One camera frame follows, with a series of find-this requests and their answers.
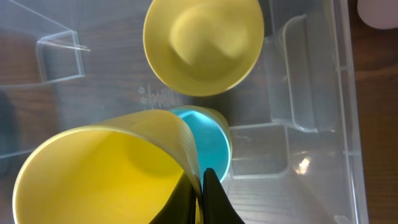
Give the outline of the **yellow cup back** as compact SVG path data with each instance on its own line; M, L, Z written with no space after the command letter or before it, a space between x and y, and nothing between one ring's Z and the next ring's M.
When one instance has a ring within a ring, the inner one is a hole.
M23 163L16 223L149 223L180 180L201 200L193 134L176 114L146 110L59 133Z

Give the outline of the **light blue cup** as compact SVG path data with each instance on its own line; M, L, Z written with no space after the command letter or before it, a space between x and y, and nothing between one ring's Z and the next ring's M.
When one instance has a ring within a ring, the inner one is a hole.
M192 113L185 120L195 139L200 172L203 174L207 168L212 168L222 182L232 158L228 139L214 121L200 113Z

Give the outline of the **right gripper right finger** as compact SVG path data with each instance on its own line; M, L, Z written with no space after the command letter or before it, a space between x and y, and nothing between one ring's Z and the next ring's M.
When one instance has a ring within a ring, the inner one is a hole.
M216 172L207 168L203 173L203 214L205 224L244 224L236 213Z

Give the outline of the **yellow small bowl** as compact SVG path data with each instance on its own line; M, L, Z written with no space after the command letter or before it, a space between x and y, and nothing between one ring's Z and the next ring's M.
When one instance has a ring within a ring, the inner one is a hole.
M171 89L212 96L242 82L264 40L258 0L155 0L143 28L147 61Z

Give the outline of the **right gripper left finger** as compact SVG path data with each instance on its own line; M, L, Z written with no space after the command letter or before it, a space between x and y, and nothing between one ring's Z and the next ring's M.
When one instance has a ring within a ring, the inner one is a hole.
M194 175L194 183L183 173L168 201L150 224L196 224L198 193L195 184L199 180Z

